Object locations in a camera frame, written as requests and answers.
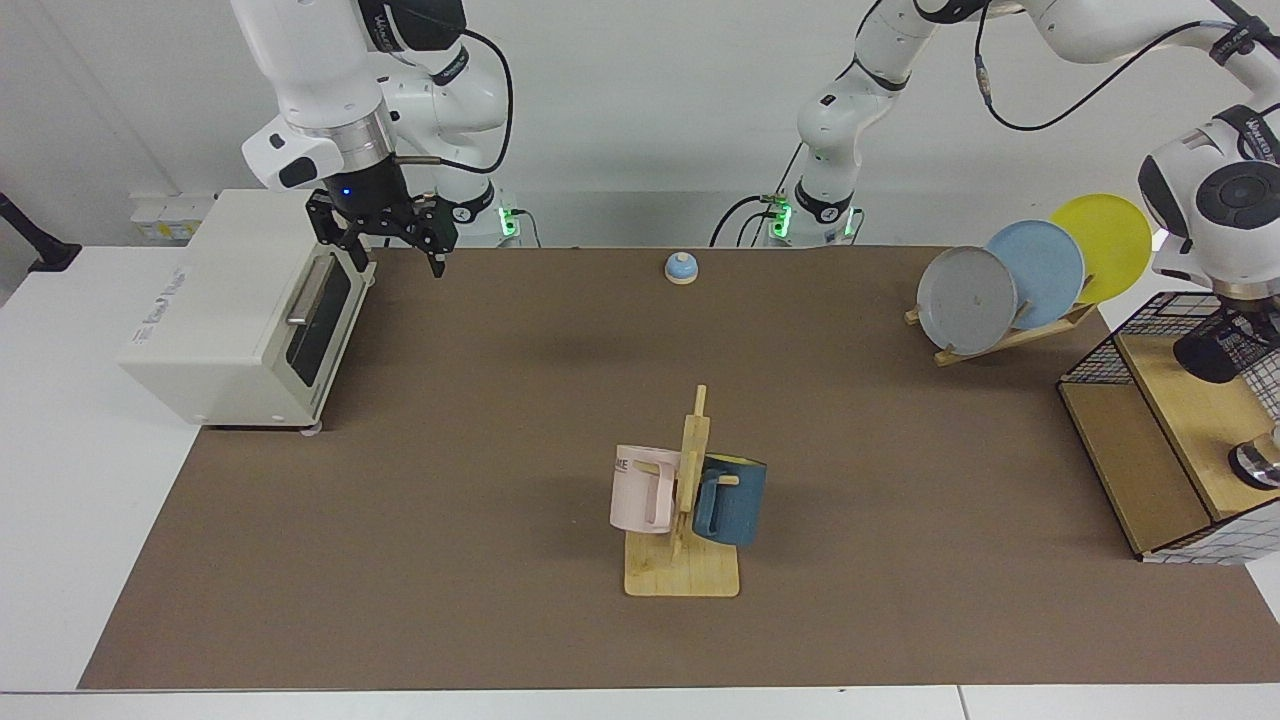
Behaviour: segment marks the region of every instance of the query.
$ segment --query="wooden box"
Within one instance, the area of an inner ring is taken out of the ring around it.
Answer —
[[[1235,445],[1280,411],[1280,359],[1228,384],[1178,364],[1174,342],[1219,309],[1207,293],[1161,293],[1059,383],[1134,553],[1233,565],[1280,550],[1280,491],[1244,484]]]

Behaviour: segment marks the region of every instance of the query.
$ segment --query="green led light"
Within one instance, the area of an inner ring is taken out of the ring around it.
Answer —
[[[777,213],[781,213],[782,217],[773,220],[773,237],[782,240],[791,232],[791,204],[786,200],[781,201]]]
[[[503,208],[502,205],[499,205],[498,206],[498,218],[502,219],[502,234],[503,236],[512,237],[512,236],[515,236],[515,234],[517,234],[520,232],[520,220],[517,220],[516,217],[511,214],[511,210],[507,210],[506,208]]]
[[[854,224],[854,219],[858,219],[858,224]],[[854,208],[849,211],[849,219],[845,222],[845,237],[858,237],[859,231],[863,229],[863,223],[867,222],[867,213],[861,208]]]

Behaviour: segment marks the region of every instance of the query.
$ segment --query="wall socket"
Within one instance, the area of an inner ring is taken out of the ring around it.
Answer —
[[[186,245],[212,209],[216,195],[184,192],[175,197],[131,196],[137,204],[133,227],[157,245]]]

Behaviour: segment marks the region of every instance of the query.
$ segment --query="pink mug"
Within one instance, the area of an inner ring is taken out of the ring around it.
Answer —
[[[609,524],[631,533],[669,533],[676,515],[680,452],[620,445],[613,462]]]

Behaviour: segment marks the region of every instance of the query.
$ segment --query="white table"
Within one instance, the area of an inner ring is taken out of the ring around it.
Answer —
[[[15,691],[0,694],[0,717],[1280,716],[1280,684],[74,693],[196,437],[114,364],[183,252],[87,247],[0,307],[0,689]],[[1157,282],[1105,307],[1107,318],[1126,316]],[[1251,570],[1280,611],[1280,559]]]

